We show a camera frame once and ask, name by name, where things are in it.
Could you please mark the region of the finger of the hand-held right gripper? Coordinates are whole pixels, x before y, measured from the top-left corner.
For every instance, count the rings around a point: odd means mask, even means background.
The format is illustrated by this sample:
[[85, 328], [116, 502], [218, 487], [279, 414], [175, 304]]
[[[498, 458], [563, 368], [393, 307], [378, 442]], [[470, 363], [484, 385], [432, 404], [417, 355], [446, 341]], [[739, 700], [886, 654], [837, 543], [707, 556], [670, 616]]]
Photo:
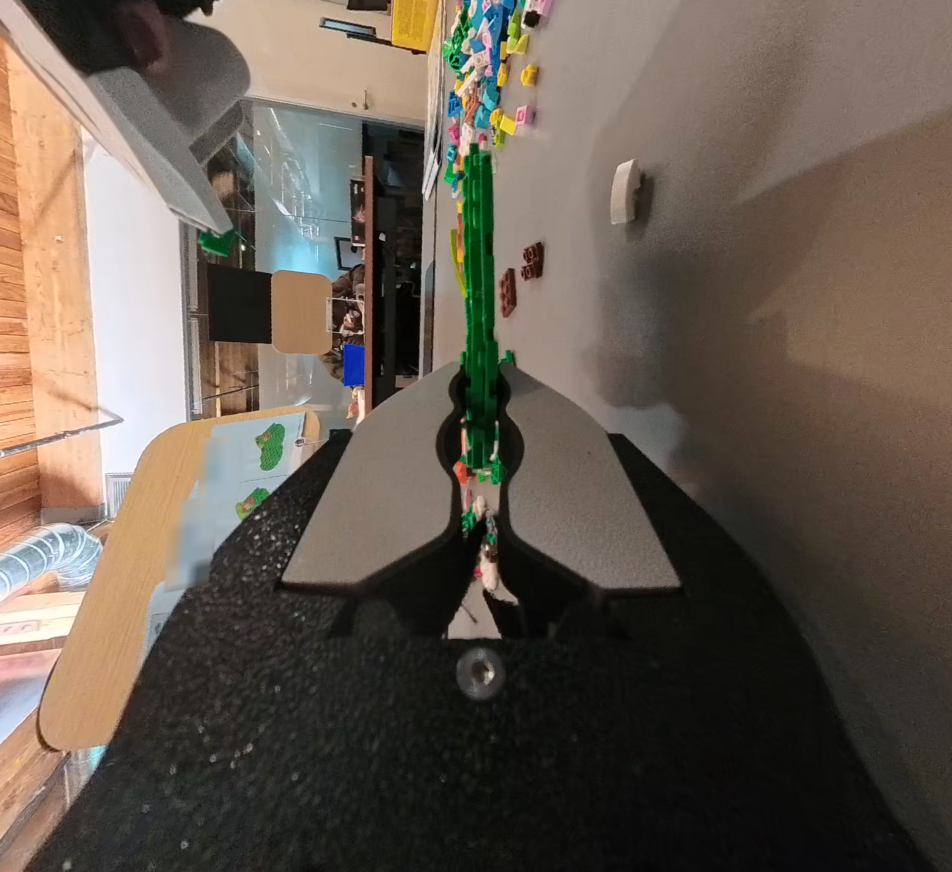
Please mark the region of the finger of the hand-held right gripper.
[[20, 0], [1, 0], [1, 22], [32, 74], [170, 212], [200, 230], [231, 227], [183, 128], [138, 73], [123, 67], [82, 76]]
[[206, 25], [169, 24], [168, 32], [172, 61], [162, 74], [123, 67], [96, 74], [89, 84], [160, 152], [187, 147], [215, 154], [243, 122], [247, 63], [226, 35]]

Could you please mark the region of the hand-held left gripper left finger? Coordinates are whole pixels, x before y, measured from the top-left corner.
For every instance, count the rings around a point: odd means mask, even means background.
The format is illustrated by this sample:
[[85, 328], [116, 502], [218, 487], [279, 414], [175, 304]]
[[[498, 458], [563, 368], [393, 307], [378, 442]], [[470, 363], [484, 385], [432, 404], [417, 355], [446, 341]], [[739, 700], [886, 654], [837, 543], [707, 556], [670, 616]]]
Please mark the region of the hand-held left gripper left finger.
[[459, 364], [446, 364], [355, 427], [282, 586], [388, 601], [405, 620], [452, 620], [466, 592], [459, 486]]

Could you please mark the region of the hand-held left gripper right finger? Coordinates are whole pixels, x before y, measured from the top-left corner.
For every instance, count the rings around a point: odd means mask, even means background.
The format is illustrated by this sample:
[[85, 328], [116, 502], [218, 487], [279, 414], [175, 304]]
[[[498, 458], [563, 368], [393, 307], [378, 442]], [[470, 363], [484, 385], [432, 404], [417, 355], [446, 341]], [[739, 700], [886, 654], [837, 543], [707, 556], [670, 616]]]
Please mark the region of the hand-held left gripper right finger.
[[576, 402], [511, 363], [500, 422], [500, 572], [527, 620], [681, 590], [619, 454]]

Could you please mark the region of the instruction book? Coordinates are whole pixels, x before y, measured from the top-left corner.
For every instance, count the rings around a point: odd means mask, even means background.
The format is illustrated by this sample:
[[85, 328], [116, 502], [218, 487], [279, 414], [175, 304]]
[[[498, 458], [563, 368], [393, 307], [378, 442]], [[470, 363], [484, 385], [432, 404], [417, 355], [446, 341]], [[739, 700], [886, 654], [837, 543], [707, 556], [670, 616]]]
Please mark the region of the instruction book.
[[143, 664], [149, 601], [165, 579], [212, 431], [297, 411], [305, 437], [320, 436], [318, 409], [298, 405], [183, 423], [146, 447], [39, 704], [44, 747], [73, 752], [112, 739]]

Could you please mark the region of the green lego plate assembly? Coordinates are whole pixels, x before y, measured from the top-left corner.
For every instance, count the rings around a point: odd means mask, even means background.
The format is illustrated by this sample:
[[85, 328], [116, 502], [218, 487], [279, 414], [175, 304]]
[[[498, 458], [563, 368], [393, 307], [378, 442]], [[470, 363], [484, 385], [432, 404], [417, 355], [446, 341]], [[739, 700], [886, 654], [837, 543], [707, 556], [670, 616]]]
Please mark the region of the green lego plate assembly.
[[463, 289], [466, 318], [460, 354], [461, 455], [459, 472], [500, 486], [507, 475], [504, 450], [506, 398], [495, 332], [496, 274], [492, 154], [477, 144], [465, 155], [462, 175]]

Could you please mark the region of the small colourful lego pieces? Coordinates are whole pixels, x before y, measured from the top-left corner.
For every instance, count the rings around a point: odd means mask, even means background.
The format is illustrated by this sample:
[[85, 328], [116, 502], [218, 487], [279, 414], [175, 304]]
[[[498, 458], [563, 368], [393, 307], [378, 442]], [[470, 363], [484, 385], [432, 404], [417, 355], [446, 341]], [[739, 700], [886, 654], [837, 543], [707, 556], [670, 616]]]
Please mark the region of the small colourful lego pieces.
[[443, 59], [453, 83], [446, 103], [446, 178], [462, 175], [472, 145], [499, 149], [534, 126], [528, 95], [541, 65], [532, 42], [554, 0], [454, 0]]

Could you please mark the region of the tan curved lego piece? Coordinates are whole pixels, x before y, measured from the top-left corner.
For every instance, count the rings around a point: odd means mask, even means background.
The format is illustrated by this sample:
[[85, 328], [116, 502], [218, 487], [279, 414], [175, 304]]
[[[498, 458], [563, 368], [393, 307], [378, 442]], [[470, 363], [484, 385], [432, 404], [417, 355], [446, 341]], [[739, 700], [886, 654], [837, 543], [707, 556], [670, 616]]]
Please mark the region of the tan curved lego piece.
[[626, 225], [637, 220], [644, 177], [637, 159], [631, 159], [616, 167], [609, 196], [609, 216], [613, 226]]

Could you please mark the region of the person's right hand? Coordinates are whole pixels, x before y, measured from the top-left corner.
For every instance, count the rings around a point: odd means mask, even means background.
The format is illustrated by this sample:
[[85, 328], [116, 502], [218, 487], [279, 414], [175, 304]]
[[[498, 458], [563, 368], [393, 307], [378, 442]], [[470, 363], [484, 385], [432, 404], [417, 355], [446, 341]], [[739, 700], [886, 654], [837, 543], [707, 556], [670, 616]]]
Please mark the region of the person's right hand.
[[118, 3], [114, 21], [135, 68], [152, 76], [168, 71], [172, 61], [169, 24], [154, 0]]

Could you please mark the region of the black screen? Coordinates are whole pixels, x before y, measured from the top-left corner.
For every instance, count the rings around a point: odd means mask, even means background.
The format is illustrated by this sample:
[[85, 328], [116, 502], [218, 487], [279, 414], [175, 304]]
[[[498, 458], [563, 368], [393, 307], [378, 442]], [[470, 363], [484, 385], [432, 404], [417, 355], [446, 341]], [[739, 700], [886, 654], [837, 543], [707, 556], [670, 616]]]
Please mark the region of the black screen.
[[272, 274], [211, 263], [207, 269], [210, 342], [270, 344]]

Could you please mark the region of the cardboard sheet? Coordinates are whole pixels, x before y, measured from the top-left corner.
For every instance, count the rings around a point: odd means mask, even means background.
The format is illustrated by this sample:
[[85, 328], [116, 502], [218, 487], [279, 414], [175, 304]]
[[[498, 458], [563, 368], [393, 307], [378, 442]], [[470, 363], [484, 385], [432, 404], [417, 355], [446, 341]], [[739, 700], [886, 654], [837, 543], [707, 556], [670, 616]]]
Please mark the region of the cardboard sheet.
[[322, 356], [332, 345], [327, 307], [332, 284], [321, 274], [279, 270], [270, 281], [271, 343], [280, 353]]

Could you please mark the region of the large silver ventilation duct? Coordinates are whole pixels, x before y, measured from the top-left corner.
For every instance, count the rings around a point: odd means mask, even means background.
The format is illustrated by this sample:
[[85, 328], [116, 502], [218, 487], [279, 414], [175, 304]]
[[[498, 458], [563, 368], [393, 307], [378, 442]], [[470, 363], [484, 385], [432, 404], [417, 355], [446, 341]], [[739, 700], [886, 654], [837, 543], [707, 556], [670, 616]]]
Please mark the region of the large silver ventilation duct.
[[55, 523], [37, 528], [1, 554], [1, 600], [20, 594], [52, 573], [64, 591], [78, 591], [91, 581], [103, 542], [85, 528]]

